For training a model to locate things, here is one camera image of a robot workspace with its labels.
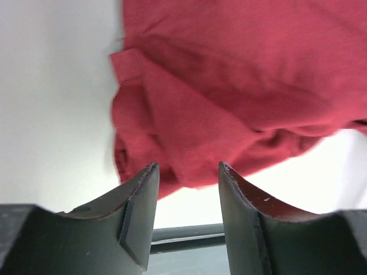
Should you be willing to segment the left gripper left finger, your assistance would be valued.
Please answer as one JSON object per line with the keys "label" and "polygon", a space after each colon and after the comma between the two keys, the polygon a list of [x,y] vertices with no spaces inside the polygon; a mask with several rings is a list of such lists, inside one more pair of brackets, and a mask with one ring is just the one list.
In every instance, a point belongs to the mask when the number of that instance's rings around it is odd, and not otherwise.
{"label": "left gripper left finger", "polygon": [[159,189],[149,164],[126,183],[71,212],[1,206],[2,274],[141,274]]}

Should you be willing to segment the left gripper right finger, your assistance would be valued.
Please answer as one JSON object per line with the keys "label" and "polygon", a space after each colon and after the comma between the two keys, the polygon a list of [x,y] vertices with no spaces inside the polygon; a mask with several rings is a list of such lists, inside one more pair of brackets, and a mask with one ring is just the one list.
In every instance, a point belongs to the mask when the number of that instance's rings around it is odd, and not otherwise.
{"label": "left gripper right finger", "polygon": [[291,206],[218,167],[232,274],[365,274],[366,211],[314,214]]}

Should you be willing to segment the dark red t-shirt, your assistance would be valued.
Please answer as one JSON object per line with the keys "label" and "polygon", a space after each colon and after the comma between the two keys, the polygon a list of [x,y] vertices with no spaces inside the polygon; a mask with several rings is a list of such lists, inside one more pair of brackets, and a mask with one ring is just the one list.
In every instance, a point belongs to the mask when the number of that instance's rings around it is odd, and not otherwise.
{"label": "dark red t-shirt", "polygon": [[159,197],[366,132],[365,1],[123,1],[111,55],[122,182],[161,171]]}

